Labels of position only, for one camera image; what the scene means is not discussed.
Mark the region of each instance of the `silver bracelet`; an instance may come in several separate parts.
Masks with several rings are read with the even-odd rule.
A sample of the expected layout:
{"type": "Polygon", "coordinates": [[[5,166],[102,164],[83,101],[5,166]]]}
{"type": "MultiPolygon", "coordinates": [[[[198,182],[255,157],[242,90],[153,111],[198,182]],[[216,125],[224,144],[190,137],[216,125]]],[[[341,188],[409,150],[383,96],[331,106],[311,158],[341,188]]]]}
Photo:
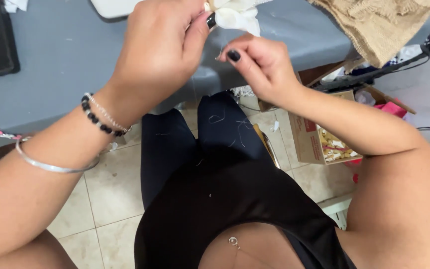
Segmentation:
{"type": "Polygon", "coordinates": [[[91,103],[93,103],[96,107],[97,107],[97,109],[99,109],[99,111],[102,113],[102,115],[104,115],[104,117],[106,118],[106,119],[108,119],[109,120],[109,122],[114,126],[114,127],[116,127],[117,129],[120,129],[120,130],[122,130],[124,133],[127,133],[127,132],[129,132],[130,130],[132,130],[132,126],[130,126],[129,128],[125,128],[124,126],[122,126],[122,125],[120,125],[120,124],[118,124],[112,117],[111,117],[111,115],[109,115],[109,113],[102,107],[102,106],[100,106],[97,102],[96,102],[96,100],[92,97],[92,94],[90,94],[90,93],[88,93],[88,92],[86,92],[85,94],[84,94],[85,96],[87,96],[87,98],[89,98],[89,101],[91,101],[91,103]]]}
{"type": "Polygon", "coordinates": [[[21,157],[30,165],[44,169],[46,171],[50,171],[50,172],[57,172],[57,173],[81,173],[84,171],[87,171],[89,169],[94,168],[98,163],[99,163],[99,156],[97,156],[87,167],[82,168],[82,169],[73,169],[73,168],[62,168],[62,167],[57,167],[54,165],[49,165],[49,164],[45,164],[42,162],[38,162],[36,160],[33,160],[31,158],[29,158],[21,149],[20,147],[20,141],[26,141],[28,139],[32,138],[32,136],[26,136],[26,137],[22,137],[20,139],[18,139],[16,141],[16,150],[18,151],[19,155],[21,155],[21,157]]]}

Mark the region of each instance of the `gray tabletop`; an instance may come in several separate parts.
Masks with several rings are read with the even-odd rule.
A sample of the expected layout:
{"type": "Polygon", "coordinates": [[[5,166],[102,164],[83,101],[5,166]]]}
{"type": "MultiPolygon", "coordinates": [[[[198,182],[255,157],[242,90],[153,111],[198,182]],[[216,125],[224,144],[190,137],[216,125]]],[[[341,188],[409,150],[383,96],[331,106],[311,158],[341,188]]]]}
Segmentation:
{"type": "MultiPolygon", "coordinates": [[[[75,107],[84,92],[100,89],[112,74],[126,21],[102,21],[89,0],[31,1],[28,11],[11,15],[21,71],[0,77],[0,130],[42,130],[75,107]]],[[[296,70],[334,63],[355,53],[331,16],[305,0],[274,0],[259,6],[261,35],[284,41],[296,70]]],[[[430,19],[411,40],[422,43],[430,19]]],[[[246,85],[215,57],[241,31],[216,29],[187,84],[156,107],[163,113],[177,103],[246,85]]],[[[0,138],[0,146],[14,142],[0,138]]]]}

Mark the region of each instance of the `black nail polish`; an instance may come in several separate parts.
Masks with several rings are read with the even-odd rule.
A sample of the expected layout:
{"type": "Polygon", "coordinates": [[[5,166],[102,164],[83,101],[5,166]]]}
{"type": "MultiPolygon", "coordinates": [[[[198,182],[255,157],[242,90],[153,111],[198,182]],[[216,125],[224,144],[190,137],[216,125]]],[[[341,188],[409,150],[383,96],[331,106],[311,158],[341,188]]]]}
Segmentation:
{"type": "Polygon", "coordinates": [[[215,12],[213,12],[210,16],[208,16],[207,25],[209,29],[212,29],[216,25],[215,12]]]}
{"type": "Polygon", "coordinates": [[[238,60],[240,59],[240,53],[236,52],[236,50],[229,50],[226,55],[228,56],[228,58],[230,58],[232,61],[234,62],[238,62],[238,60]]]}

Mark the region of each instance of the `hand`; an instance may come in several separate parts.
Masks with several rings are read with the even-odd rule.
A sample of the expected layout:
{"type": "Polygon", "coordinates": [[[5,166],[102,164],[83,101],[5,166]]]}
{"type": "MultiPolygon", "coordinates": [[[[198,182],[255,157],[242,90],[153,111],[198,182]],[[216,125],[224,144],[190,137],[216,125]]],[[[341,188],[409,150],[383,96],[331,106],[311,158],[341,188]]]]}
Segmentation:
{"type": "Polygon", "coordinates": [[[197,69],[209,34],[210,13],[203,11],[204,0],[139,2],[105,88],[123,91],[123,99],[143,100],[149,110],[182,87],[197,69]]]}
{"type": "Polygon", "coordinates": [[[256,96],[278,107],[287,107],[293,94],[303,88],[283,42],[245,34],[226,45],[219,61],[229,61],[256,96]]]}

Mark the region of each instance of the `black dress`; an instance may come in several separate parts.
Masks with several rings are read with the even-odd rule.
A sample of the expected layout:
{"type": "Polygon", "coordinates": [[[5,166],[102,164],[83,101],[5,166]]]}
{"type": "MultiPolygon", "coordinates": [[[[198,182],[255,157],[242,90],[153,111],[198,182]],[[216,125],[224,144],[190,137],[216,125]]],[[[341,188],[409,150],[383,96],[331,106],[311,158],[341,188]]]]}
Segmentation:
{"type": "Polygon", "coordinates": [[[307,269],[354,269],[328,217],[285,172],[236,153],[178,169],[146,209],[136,268],[196,269],[224,230],[250,222],[281,228],[307,269]]]}

